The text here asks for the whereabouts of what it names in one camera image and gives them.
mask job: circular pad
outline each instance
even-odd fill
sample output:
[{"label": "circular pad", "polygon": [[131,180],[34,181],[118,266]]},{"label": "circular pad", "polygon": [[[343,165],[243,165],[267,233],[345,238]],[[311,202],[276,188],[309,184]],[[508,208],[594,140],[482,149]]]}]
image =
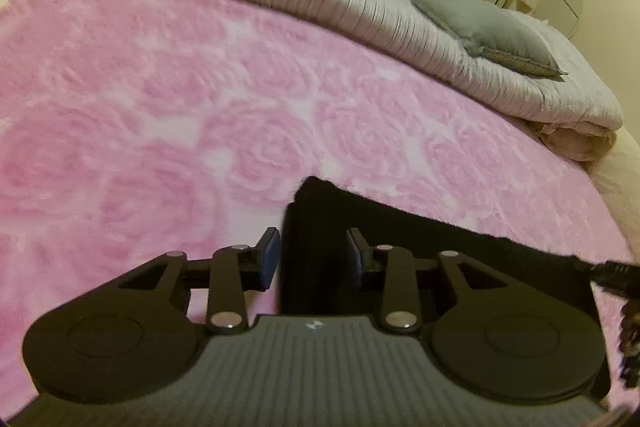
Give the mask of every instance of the circular pad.
[{"label": "circular pad", "polygon": [[87,294],[39,318],[22,355],[39,391],[114,403],[172,382],[193,362],[200,335],[155,292]]},{"label": "circular pad", "polygon": [[474,291],[436,323],[431,346],[456,380],[511,403],[576,394],[605,356],[591,317],[522,286]]}]

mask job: black fabric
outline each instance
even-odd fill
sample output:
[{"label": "black fabric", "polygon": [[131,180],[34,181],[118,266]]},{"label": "black fabric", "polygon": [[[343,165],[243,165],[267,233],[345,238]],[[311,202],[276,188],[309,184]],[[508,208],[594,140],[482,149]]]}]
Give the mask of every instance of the black fabric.
[{"label": "black fabric", "polygon": [[[346,242],[351,227],[360,229],[370,245],[402,246],[418,258],[434,259],[443,250],[465,253],[599,320],[589,279],[567,259],[409,214],[315,177],[299,188],[284,218],[282,313],[341,315],[379,309],[379,293],[367,295],[351,288],[352,259]],[[609,387],[605,363],[592,394],[604,397]]]}]

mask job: pink bedspread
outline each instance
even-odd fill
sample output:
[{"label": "pink bedspread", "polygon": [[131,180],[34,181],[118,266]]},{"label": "pink bedspread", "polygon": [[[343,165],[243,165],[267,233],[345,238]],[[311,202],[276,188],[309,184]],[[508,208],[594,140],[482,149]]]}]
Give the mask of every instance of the pink bedspread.
[{"label": "pink bedspread", "polygon": [[[556,253],[631,259],[579,167],[330,31],[237,0],[9,2],[0,415],[34,396],[20,343],[39,315],[164,251],[255,242],[310,174]],[[620,302],[596,299],[612,402],[635,402],[615,379]],[[252,301],[273,310],[273,292]]]}]

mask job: pillow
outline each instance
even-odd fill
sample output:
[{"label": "pillow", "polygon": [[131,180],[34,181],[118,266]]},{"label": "pillow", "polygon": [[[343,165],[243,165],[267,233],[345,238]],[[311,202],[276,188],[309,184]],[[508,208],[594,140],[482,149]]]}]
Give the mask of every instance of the pillow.
[{"label": "pillow", "polygon": [[507,10],[481,0],[411,0],[472,57],[484,57],[518,73],[560,80],[566,74],[542,39]]}]

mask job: logo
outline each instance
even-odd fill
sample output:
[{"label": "logo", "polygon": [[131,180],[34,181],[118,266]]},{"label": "logo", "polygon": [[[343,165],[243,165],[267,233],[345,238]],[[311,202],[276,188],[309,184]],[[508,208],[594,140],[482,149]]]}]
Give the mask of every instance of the logo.
[{"label": "logo", "polygon": [[313,322],[306,323],[306,327],[314,331],[319,330],[320,328],[324,328],[325,326],[326,324],[320,321],[313,321]]}]

